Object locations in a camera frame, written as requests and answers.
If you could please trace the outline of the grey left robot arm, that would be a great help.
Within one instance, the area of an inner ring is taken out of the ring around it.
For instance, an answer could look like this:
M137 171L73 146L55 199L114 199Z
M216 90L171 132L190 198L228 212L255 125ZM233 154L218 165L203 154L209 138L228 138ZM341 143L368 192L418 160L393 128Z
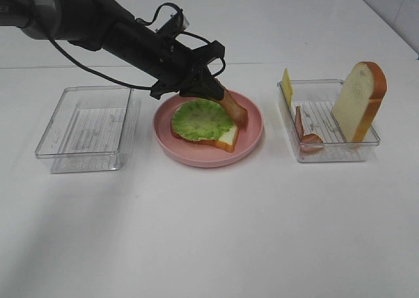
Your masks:
M95 71L74 59L57 42L96 52L105 50L156 79L146 89L160 99L161 95L177 92L184 97L220 101L225 88L208 64L225 57L224 46L206 41L191 49L177 37L188 26L183 10L175 10L168 21L156 31L150 22L136 18L115 0L1 0L1 25L14 26L28 37L48 40L79 68L115 84L110 76Z

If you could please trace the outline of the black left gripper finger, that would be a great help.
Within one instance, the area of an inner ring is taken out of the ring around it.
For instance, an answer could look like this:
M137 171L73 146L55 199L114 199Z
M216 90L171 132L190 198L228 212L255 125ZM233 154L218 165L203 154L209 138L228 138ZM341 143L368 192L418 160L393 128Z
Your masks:
M220 101L224 98L224 86L210 73L209 69L199 71L192 79L181 85L179 95Z

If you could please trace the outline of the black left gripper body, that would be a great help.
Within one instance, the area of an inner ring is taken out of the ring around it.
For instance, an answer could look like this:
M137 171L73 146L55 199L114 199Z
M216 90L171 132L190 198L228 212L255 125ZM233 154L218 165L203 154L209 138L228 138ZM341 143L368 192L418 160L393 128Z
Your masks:
M169 92L179 93L182 84L225 54L218 41L190 49L144 26L123 23L109 30L103 49L156 78L150 93L156 99Z

